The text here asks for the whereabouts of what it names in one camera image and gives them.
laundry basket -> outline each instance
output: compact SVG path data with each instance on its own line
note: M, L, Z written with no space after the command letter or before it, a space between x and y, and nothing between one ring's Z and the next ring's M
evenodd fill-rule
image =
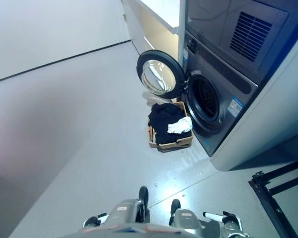
M180 109L182 109L184 111L185 116L186 117L188 116L183 102L176 102L176 103L172 103L172 104L178 106ZM191 143L192 143L192 139L193 139L193 131L190 130L189 137L178 139L176 142L157 145L155 142L154 128L152 126L148 126L148 139L149 139L149 146L151 148L157 148L158 151L161 151L161 152L168 152L168 151L173 151L173 150L190 147Z

dark laundry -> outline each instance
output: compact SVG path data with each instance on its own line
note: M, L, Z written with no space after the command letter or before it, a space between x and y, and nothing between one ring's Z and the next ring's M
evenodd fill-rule
M155 142L167 144L191 136L191 132L168 133L168 124L176 123L183 117L185 117L184 111L174 104L154 104L149 114L148 125L151 125L156 132Z

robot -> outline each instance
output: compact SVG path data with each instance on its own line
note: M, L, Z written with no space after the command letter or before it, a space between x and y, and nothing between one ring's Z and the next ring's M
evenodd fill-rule
M182 209L180 201L174 199L171 204L169 226L146 223L149 192L145 186L139 190L138 199L120 202L109 215L100 214L87 219L77 233L64 238L115 238L115 237L178 237L203 238L203 229L197 216L187 209ZM221 238L249 238L242 230L241 220L234 214L223 215L203 212L203 216L219 223Z

open washer door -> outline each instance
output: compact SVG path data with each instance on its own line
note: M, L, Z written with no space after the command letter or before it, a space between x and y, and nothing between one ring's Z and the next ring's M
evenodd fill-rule
M138 58L137 74L150 92L162 98L176 98L186 87L182 67L174 58L162 51L143 52Z

blue label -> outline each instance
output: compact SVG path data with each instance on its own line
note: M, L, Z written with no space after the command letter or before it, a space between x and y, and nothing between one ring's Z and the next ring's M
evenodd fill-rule
M243 109L243 107L244 104L236 97L233 97L233 100L229 104L227 110L232 114L233 117L237 117L237 115Z

